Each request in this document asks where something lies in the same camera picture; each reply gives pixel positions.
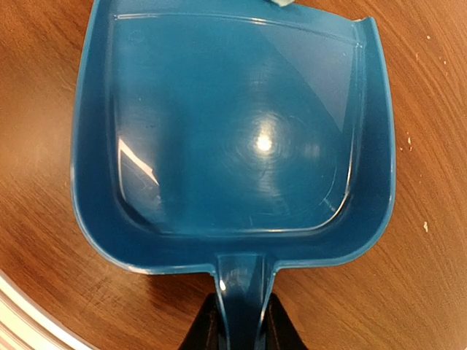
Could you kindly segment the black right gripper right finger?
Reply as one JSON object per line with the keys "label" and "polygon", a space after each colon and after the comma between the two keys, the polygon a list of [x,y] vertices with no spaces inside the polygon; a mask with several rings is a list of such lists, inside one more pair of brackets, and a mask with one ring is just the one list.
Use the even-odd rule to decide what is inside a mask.
{"label": "black right gripper right finger", "polygon": [[284,306],[276,294],[271,294],[265,315],[266,349],[307,350]]}

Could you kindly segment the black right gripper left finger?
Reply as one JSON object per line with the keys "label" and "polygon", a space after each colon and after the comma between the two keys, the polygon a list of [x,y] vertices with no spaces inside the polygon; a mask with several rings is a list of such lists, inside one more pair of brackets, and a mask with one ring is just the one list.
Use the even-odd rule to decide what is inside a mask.
{"label": "black right gripper left finger", "polygon": [[218,350],[219,317],[216,295],[210,293],[204,299],[179,350]]}

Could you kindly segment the blue plastic dustpan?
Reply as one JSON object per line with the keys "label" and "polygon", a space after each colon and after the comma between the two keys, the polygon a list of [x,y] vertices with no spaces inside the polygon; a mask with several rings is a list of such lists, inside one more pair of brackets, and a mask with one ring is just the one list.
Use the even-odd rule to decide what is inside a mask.
{"label": "blue plastic dustpan", "polygon": [[100,255],[209,274],[217,346],[268,349],[277,272],[359,258],[393,212],[376,21],[272,1],[95,1],[70,166]]}

